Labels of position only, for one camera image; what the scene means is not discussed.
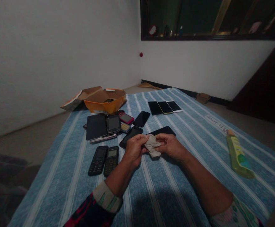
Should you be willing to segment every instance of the white smartphone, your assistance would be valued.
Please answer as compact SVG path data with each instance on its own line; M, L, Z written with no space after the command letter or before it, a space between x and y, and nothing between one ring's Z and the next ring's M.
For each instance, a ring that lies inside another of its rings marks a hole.
M107 135L107 136L103 136L103 137L99 137L99 138L95 138L95 139L89 140L89 142L96 143L96 142L105 141L105 140L109 140L109 139L113 139L113 138L116 138L116 133Z
M182 112L183 110L176 104L175 101L167 101L170 108L173 110L174 113Z

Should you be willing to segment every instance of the phone keypad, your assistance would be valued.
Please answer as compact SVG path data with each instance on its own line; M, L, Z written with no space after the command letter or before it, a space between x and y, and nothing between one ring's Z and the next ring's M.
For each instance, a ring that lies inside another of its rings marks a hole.
M89 171L88 171L88 175L93 176L93 175L98 175L102 173L102 169L103 169L103 161L92 161Z
M128 131L130 129L130 125L122 123L121 124L121 129L123 131Z
M106 160L105 169L104 169L104 176L108 177L109 174L115 169L118 164L117 158L109 158Z

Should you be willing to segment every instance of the hand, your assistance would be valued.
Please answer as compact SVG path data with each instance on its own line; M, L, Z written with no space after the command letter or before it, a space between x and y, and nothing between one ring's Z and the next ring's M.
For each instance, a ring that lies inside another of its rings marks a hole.
M158 152L166 153L178 161L183 161L186 154L189 153L189 151L187 151L187 149L172 134L160 133L155 137L156 141L161 143L161 146L155 148Z
M148 135L138 134L127 141L126 151L122 160L128 161L133 168L138 167L141 162L142 154L149 152L146 148L142 148L147 140Z

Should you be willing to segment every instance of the green tube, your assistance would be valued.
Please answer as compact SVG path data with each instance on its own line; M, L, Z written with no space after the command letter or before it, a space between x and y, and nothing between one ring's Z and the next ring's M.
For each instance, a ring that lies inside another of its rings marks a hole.
M247 162L246 156L242 151L241 145L239 144L238 138L231 130L228 130L226 138L230 152L232 169L242 177L248 179L255 178L255 175Z

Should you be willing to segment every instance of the blue striped towel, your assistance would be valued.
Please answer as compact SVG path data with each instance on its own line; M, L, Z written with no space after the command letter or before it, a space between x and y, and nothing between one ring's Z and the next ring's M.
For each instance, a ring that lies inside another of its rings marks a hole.
M122 106L136 118L149 112L148 101L174 100L183 112L150 116L144 134L170 126L178 140L222 184L266 223L275 207L275 152L176 88L127 95ZM61 226L103 174L88 176L97 146L118 146L124 134L100 144L89 144L82 126L89 111L73 112L51 146L31 188L10 226ZM238 136L256 179L245 179L231 169L227 129ZM124 155L120 148L120 160ZM169 158L152 160L143 155L124 194L124 204L114 226L210 226L196 193L178 164Z

